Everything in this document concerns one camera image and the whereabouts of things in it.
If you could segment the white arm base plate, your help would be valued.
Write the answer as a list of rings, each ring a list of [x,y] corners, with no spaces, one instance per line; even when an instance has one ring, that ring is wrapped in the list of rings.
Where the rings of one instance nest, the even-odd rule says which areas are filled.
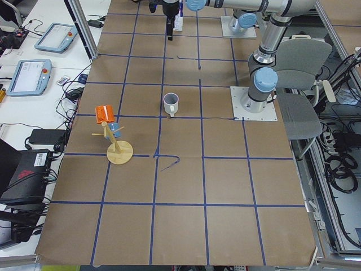
[[[263,102],[256,102],[248,95],[248,87],[231,86],[234,119],[237,121],[277,121],[272,95]]]

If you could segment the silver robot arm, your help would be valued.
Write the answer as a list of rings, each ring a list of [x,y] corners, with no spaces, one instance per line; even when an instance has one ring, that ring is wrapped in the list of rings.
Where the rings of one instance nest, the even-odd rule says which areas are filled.
[[[230,28],[234,33],[239,33],[243,29],[254,27],[256,24],[257,16],[255,11],[233,9],[233,19]]]
[[[271,64],[275,60],[284,33],[292,18],[307,12],[314,6],[315,1],[185,1],[185,3],[191,11],[198,11],[204,7],[226,7],[245,11],[247,14],[263,11],[272,13],[258,49],[249,57],[251,85],[240,99],[241,106],[246,111],[262,112],[268,96],[278,82],[278,76],[271,68]]]

